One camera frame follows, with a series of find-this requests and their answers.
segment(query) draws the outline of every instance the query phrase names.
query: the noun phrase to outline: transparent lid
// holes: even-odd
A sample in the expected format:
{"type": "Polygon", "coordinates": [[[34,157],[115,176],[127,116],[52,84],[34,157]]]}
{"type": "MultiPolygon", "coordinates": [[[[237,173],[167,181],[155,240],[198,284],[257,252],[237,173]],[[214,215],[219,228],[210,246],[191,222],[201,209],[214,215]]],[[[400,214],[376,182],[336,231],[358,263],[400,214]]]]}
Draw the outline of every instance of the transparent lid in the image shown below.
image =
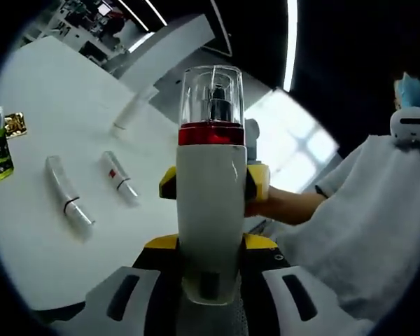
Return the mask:
{"type": "Polygon", "coordinates": [[[242,73],[234,66],[196,66],[185,71],[179,120],[243,125],[242,73]]]}

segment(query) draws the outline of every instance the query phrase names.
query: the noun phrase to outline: ceiling light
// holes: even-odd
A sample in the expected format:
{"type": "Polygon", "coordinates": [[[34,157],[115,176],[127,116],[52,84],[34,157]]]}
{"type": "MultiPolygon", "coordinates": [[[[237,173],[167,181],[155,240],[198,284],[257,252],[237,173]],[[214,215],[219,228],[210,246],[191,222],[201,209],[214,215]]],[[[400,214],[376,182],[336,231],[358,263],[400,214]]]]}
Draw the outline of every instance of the ceiling light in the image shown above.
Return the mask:
{"type": "Polygon", "coordinates": [[[167,26],[167,22],[165,20],[163,20],[163,17],[161,16],[161,14],[158,12],[157,9],[155,9],[155,7],[152,5],[151,1],[149,0],[145,0],[145,2],[148,4],[148,6],[151,7],[151,9],[154,11],[154,13],[157,15],[157,17],[160,19],[160,21],[162,21],[164,26],[167,26]]]}
{"type": "Polygon", "coordinates": [[[131,8],[129,8],[129,6],[124,3],[122,0],[118,0],[118,2],[120,2],[120,4],[123,5],[123,7],[125,7],[127,9],[127,11],[135,18],[135,20],[137,20],[139,22],[139,24],[148,32],[149,29],[147,28],[147,26],[143,23],[143,21],[140,20],[140,18],[135,15],[135,13],[132,11],[131,8]]]}
{"type": "Polygon", "coordinates": [[[149,39],[154,33],[147,33],[145,36],[140,38],[136,43],[132,45],[131,48],[128,49],[130,53],[132,53],[134,50],[136,50],[139,46],[141,46],[147,39],[149,39]]]}
{"type": "Polygon", "coordinates": [[[293,81],[295,51],[297,48],[297,0],[287,0],[288,4],[288,48],[283,90],[289,92],[293,81]]]}

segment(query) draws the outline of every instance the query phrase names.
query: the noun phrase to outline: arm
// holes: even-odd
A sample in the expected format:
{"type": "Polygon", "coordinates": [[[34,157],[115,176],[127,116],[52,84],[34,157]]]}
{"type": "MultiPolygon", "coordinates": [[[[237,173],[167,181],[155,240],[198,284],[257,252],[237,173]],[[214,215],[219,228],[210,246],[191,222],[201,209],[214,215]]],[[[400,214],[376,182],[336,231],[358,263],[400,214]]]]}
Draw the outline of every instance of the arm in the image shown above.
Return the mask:
{"type": "Polygon", "coordinates": [[[247,216],[263,216],[275,221],[297,225],[308,221],[326,197],[316,192],[295,194],[269,187],[266,202],[248,204],[247,216]]]}
{"type": "Polygon", "coordinates": [[[269,187],[266,202],[246,205],[246,216],[263,216],[290,225],[308,221],[326,199],[336,193],[344,184],[361,152],[361,146],[350,153],[334,170],[316,185],[316,192],[295,194],[269,187]]]}

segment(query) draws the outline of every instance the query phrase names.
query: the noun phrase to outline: small white robot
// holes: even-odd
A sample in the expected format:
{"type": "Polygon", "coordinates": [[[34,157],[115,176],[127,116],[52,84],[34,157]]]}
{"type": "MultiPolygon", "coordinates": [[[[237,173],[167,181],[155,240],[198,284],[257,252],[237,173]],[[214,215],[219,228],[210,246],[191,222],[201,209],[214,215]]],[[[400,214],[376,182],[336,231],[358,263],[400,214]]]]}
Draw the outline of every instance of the small white robot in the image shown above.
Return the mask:
{"type": "Polygon", "coordinates": [[[397,110],[391,117],[391,135],[397,146],[420,147],[420,107],[397,110]]]}

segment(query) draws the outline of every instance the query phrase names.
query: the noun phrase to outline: gold package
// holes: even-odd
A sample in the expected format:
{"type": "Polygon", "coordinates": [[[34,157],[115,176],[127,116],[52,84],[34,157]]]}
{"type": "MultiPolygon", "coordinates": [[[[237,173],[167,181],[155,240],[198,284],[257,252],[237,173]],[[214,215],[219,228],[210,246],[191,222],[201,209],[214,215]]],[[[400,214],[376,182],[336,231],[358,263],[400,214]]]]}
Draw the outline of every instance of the gold package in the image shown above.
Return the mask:
{"type": "Polygon", "coordinates": [[[23,113],[19,112],[5,115],[5,130],[7,139],[26,134],[27,126],[25,125],[23,113]]]}

